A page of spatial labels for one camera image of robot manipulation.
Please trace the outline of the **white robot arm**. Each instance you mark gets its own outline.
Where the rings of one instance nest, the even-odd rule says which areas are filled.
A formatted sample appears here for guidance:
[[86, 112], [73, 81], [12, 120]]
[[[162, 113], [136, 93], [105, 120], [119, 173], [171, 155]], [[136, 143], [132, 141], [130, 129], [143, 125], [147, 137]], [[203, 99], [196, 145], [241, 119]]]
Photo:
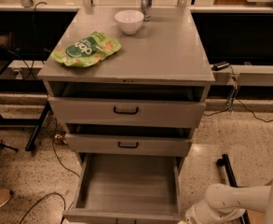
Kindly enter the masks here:
[[204, 197], [185, 212], [185, 223], [223, 224], [241, 217], [246, 210], [264, 213], [265, 224], [273, 224], [273, 182], [249, 188], [212, 184]]

